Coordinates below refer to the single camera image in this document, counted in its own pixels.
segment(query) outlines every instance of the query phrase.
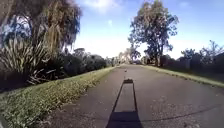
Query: blue sky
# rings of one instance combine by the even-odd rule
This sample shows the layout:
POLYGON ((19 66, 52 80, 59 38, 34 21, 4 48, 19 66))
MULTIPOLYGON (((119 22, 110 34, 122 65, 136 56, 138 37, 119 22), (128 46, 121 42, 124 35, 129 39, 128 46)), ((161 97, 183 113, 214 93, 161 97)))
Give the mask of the blue sky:
MULTIPOLYGON (((130 47, 127 38, 130 23, 144 0, 76 0, 83 11, 81 32, 74 48, 85 48, 93 54, 113 57, 130 47)), ((224 45, 223 0, 162 0, 173 15, 177 15, 178 35, 170 38, 174 46, 168 52, 178 58, 186 48, 196 50, 214 40, 224 45)), ((138 50, 142 52, 146 45, 138 50)))

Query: grass verge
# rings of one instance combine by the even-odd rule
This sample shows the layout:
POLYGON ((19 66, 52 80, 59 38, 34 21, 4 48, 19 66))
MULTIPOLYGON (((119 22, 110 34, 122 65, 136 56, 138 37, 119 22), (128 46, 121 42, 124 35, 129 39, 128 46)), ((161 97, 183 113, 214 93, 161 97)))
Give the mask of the grass verge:
POLYGON ((153 67, 153 66, 143 66, 147 69, 150 70, 155 70, 157 72, 162 72, 162 73, 166 73, 172 76, 177 76, 177 77, 181 77, 184 79, 189 79, 201 84, 208 84, 208 85, 214 85, 214 86, 218 86, 218 87, 224 87, 224 83, 222 82, 218 82, 218 81, 214 81, 208 78, 204 78, 204 77, 200 77, 200 76, 196 76, 196 75, 192 75, 192 74, 187 74, 187 73, 181 73, 181 72, 177 72, 177 71, 171 71, 171 70, 166 70, 166 69, 161 69, 161 68, 157 68, 157 67, 153 67))
POLYGON ((9 127, 29 127, 44 114, 63 103, 76 100, 89 87, 114 68, 106 68, 83 75, 52 81, 38 86, 0 94, 0 112, 9 127))

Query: tall tree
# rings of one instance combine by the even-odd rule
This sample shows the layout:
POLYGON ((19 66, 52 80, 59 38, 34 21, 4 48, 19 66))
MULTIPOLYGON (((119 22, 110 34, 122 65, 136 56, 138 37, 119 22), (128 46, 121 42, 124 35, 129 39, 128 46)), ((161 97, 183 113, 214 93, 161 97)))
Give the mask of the tall tree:
POLYGON ((140 58, 141 53, 137 51, 137 48, 139 47, 138 44, 135 44, 134 40, 132 37, 128 38, 128 41, 131 43, 130 47, 130 58, 133 61, 134 59, 140 58))
POLYGON ((158 59, 163 55, 164 48, 173 48, 168 39, 177 34, 177 23, 177 16, 171 15, 160 0, 155 0, 154 3, 144 2, 131 23, 130 37, 137 44, 148 44, 147 51, 154 54, 158 66, 158 59))
POLYGON ((29 28, 31 43, 45 42, 50 51, 62 49, 76 39, 80 30, 80 8, 72 0, 9 0, 2 9, 1 30, 20 18, 29 28))

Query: asphalt road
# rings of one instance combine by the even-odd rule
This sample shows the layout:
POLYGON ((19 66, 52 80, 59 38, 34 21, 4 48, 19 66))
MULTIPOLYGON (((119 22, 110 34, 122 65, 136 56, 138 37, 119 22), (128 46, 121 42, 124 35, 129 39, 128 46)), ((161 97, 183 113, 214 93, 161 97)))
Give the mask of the asphalt road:
POLYGON ((140 66, 113 70, 41 128, 224 128, 224 91, 140 66))

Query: cloud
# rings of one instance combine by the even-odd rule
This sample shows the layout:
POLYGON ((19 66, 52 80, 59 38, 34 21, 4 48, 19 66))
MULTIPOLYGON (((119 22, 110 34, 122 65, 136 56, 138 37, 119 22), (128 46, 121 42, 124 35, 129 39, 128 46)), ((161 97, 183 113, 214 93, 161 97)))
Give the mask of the cloud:
POLYGON ((92 9, 96 9, 100 13, 107 13, 109 10, 121 7, 123 0, 81 0, 82 4, 92 9))
POLYGON ((113 21, 112 21, 112 20, 108 20, 107 23, 108 23, 108 25, 109 25, 110 27, 113 26, 113 21))
POLYGON ((186 2, 186 1, 183 1, 179 5, 180 5, 181 8, 187 8, 187 7, 190 6, 190 3, 186 2))

